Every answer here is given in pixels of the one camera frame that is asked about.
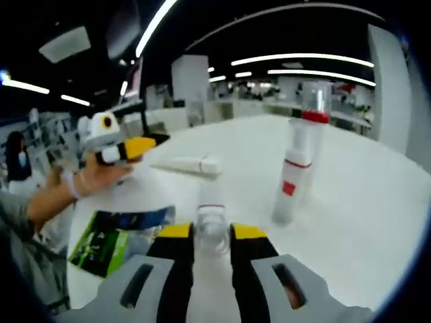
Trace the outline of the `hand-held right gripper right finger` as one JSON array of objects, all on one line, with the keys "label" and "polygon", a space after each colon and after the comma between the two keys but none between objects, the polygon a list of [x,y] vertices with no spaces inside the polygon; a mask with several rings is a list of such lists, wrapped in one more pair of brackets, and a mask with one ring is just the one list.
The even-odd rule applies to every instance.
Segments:
[{"label": "hand-held right gripper right finger", "polygon": [[242,322],[371,322],[372,310],[346,306],[324,278],[278,254],[258,227],[230,226],[232,286]]}]

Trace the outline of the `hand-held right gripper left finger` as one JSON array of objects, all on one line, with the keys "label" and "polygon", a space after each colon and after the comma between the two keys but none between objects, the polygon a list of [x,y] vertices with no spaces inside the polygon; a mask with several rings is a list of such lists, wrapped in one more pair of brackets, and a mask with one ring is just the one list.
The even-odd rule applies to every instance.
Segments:
[{"label": "hand-held right gripper left finger", "polygon": [[185,322],[193,286],[192,223],[165,227],[145,256],[109,275],[84,307],[57,322]]}]

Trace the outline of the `person's left hand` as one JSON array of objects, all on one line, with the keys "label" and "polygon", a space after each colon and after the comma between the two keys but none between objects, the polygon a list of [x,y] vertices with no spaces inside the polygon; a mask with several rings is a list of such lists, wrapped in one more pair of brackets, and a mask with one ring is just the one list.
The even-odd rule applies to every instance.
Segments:
[{"label": "person's left hand", "polygon": [[74,187],[80,197],[87,197],[118,182],[132,171],[133,166],[130,165],[101,165],[96,156],[90,154],[85,167],[74,176]]}]

